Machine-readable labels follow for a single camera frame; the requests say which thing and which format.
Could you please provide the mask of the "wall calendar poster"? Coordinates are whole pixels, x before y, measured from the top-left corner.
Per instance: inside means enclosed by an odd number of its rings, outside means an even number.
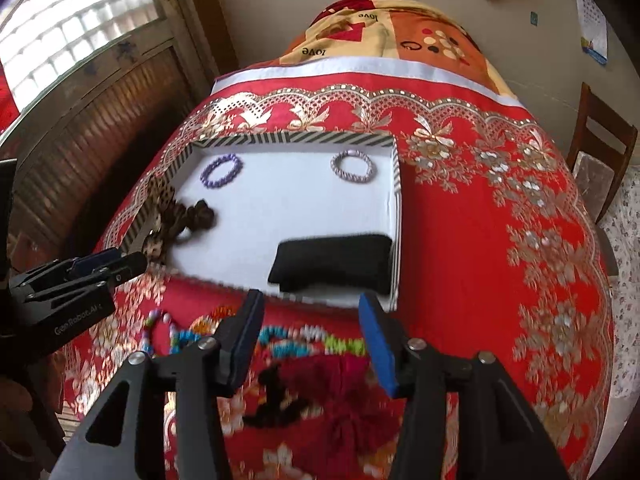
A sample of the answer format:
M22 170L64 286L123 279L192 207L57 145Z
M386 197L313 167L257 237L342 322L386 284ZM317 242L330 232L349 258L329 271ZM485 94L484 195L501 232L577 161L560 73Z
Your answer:
M576 0L582 50L597 63L608 62L608 22L594 0Z

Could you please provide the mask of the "red floral tablecloth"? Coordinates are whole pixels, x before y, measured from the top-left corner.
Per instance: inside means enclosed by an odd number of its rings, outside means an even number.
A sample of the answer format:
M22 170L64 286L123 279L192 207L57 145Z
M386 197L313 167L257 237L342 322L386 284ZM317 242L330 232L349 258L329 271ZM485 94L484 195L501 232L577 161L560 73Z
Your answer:
M596 228L560 152L528 111L449 70L382 58L328 58L224 76L156 155L169 168L188 141L235 134L372 133L399 148L399 302L409 334L438 350L489 349L523 389L572 479L587 479L611 385L613 329ZM115 314L68 348L66 401L82 417L139 342L142 318L166 308L214 325L240 295L150 271L119 287ZM269 362L259 350L250 374ZM234 478L386 479L402 401L370 371L358 406L337 393L282 429L248 429L266 400L250 375L220 401Z

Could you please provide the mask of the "brown scrunchie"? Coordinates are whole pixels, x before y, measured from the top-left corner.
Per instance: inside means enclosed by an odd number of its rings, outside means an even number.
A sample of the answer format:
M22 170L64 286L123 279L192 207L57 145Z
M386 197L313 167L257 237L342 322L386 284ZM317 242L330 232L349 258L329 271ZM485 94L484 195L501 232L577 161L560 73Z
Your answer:
M217 223L217 215L205 200L198 200L193 206L186 208L180 223L183 229L175 238L178 244L186 243L198 233L213 229Z

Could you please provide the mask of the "orange love print blanket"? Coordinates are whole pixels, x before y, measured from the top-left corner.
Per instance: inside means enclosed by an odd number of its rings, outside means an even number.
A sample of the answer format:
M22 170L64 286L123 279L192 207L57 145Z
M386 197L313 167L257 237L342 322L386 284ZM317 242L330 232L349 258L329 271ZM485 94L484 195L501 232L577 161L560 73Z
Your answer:
M414 0L334 2L281 56L258 65L298 65L338 56L418 62L448 70L500 96L514 96L460 24L432 6Z

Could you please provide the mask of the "leopard print bow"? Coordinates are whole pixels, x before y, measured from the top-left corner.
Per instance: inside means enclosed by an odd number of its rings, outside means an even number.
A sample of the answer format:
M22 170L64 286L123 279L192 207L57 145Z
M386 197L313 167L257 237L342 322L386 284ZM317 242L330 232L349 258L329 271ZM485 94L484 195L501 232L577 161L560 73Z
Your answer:
M176 201L175 188L160 177L149 177L146 189L152 200L153 222L142 252L149 262L165 264L169 245L186 227L186 206Z

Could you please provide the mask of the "floral white fabric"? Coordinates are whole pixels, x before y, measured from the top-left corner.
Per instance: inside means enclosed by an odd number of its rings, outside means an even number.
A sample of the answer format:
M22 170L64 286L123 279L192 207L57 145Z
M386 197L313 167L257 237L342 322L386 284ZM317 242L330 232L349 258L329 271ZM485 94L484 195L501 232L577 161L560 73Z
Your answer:
M599 222L612 246L618 271L612 286L614 398L639 391L639 200L639 166L630 165Z

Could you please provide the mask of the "black scrunchie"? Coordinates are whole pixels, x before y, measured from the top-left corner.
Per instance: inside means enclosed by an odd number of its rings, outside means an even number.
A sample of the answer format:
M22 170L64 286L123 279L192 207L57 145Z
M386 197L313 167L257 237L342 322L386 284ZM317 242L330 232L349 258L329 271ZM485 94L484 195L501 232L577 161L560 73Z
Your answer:
M258 405L254 414L243 416L246 426L253 428L280 428L294 424L302 418L311 403L297 394L290 396L281 378L281 365L265 368L258 374L258 384L265 389L266 400Z

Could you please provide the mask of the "window with blinds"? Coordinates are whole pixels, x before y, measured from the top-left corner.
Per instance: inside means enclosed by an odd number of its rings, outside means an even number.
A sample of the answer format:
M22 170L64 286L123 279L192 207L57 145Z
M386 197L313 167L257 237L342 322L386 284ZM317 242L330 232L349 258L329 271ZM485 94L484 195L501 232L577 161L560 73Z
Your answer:
M17 109L93 52L157 18L153 0L23 0L1 29L1 64Z

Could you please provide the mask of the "black velvet cushion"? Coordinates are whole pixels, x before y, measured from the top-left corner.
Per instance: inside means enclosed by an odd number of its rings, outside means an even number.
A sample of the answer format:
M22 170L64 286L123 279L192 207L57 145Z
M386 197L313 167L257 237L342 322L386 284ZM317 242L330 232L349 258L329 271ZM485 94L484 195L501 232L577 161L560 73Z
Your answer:
M392 239L384 234L356 234L284 240L278 245L268 283L280 292L311 286L392 290Z

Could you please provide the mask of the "red satin bow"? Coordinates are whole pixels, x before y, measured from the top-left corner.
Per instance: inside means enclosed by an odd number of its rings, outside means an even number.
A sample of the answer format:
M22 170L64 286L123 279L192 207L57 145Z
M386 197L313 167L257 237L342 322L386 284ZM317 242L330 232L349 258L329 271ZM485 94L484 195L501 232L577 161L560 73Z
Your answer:
M392 440L399 429L398 416L388 410L384 393L368 382L369 372L367 358L350 354L306 356L278 368L288 391L322 408L323 437L360 451Z

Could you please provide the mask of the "wooden chair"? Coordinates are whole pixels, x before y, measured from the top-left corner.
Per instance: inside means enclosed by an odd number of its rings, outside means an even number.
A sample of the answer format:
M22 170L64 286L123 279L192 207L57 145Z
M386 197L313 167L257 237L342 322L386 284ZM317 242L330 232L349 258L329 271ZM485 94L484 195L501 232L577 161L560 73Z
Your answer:
M617 151L589 127L594 122L624 146ZM631 161L638 140L638 128L628 124L608 104L596 96L585 82L580 99L574 136L566 156L577 183L585 183L582 199L593 221L598 223L612 204Z

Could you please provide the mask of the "striped jewelry tray box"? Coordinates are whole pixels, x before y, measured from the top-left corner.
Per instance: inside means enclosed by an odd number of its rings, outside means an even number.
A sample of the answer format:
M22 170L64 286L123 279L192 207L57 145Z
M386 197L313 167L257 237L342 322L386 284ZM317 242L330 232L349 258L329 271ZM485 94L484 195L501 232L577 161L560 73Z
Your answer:
M213 229L168 249L162 270L211 285L279 297L268 274L282 240L364 233L392 239L397 308L401 183L396 140L386 134L285 132L202 136L156 175L190 206L205 200Z

